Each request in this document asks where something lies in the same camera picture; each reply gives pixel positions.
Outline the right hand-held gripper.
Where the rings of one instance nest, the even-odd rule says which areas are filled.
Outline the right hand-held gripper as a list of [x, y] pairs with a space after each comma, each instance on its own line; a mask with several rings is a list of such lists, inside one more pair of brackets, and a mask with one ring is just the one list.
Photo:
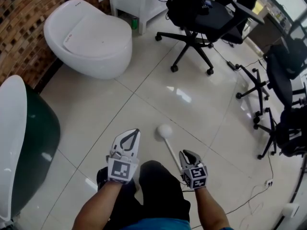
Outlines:
[[208, 179], [207, 168], [206, 166], [198, 166], [202, 163], [202, 160], [197, 153], [184, 149], [179, 152], [179, 161], [183, 171], [183, 180], [190, 189], [206, 187]]

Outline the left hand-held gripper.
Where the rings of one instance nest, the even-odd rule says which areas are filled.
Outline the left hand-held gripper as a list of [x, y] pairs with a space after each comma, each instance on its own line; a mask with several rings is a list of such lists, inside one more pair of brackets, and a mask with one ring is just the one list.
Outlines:
[[139, 129], [127, 130], [115, 138], [112, 144], [111, 154], [116, 152], [120, 155], [114, 154], [114, 156], [107, 156], [108, 181], [128, 184], [132, 180], [140, 162], [136, 158], [140, 138], [141, 132]]

